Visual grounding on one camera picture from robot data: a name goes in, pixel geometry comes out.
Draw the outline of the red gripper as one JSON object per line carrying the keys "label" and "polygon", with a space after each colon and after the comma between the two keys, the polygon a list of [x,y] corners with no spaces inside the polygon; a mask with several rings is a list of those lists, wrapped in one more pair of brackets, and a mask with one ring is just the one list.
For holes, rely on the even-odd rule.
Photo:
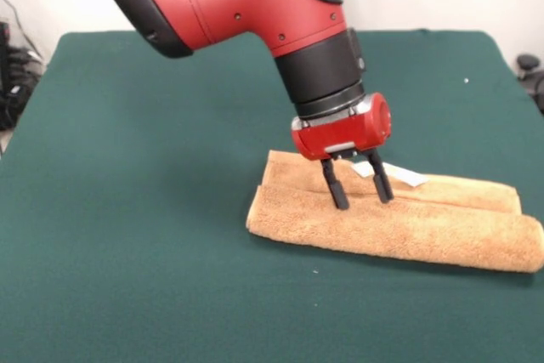
{"label": "red gripper", "polygon": [[348,210],[349,201],[334,173],[332,158],[346,150],[365,151],[373,170],[373,182],[381,203],[394,199],[391,184],[377,148],[391,134],[391,114],[380,93],[367,94],[358,104],[314,120],[295,117],[291,134],[297,151],[310,161],[320,161],[334,205]]}

